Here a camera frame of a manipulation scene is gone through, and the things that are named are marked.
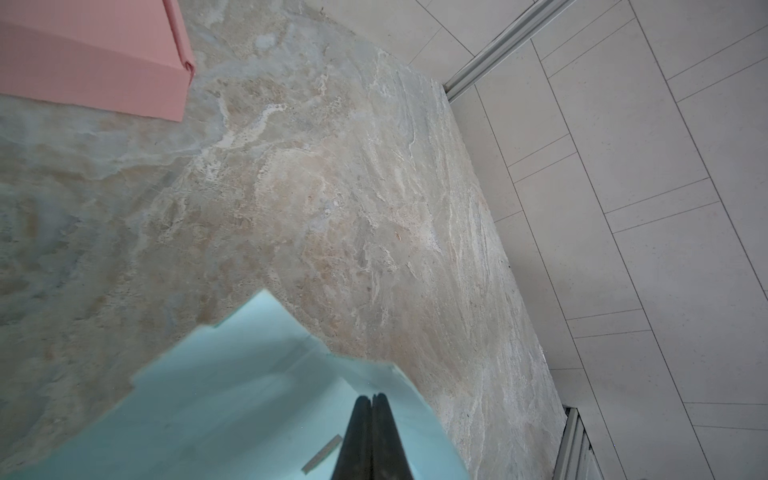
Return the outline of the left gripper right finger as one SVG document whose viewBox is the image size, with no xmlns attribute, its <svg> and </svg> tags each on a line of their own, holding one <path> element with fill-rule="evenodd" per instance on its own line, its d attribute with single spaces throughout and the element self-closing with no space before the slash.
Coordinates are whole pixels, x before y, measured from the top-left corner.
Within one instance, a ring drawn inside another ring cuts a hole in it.
<svg viewBox="0 0 768 480">
<path fill-rule="evenodd" d="M 372 402 L 372 474 L 374 480 L 413 480 L 387 396 Z"/>
</svg>

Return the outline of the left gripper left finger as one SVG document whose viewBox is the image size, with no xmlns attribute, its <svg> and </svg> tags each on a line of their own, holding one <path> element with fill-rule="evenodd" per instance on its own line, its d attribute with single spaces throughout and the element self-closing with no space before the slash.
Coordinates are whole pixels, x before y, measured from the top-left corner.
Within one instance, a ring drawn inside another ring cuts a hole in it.
<svg viewBox="0 0 768 480">
<path fill-rule="evenodd" d="M 372 402 L 360 396 L 355 404 L 331 479 L 369 480 L 372 475 Z"/>
</svg>

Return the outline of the light blue paper box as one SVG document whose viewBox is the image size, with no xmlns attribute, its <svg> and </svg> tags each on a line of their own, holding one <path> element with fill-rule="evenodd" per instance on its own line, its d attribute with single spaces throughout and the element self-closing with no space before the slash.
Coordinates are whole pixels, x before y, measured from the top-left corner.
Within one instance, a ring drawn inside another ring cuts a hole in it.
<svg viewBox="0 0 768 480">
<path fill-rule="evenodd" d="M 99 420 L 20 479 L 328 479 L 355 401 L 385 395 L 417 479 L 465 479 L 394 364 L 332 353 L 268 291 L 143 368 Z"/>
</svg>

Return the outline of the pink paper box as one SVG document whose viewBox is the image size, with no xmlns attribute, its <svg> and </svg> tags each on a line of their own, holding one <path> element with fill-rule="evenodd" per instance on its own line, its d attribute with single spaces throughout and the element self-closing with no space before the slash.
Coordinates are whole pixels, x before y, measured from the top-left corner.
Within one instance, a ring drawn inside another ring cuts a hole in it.
<svg viewBox="0 0 768 480">
<path fill-rule="evenodd" d="M 176 1 L 4 1 L 1 91 L 179 122 L 195 58 Z"/>
</svg>

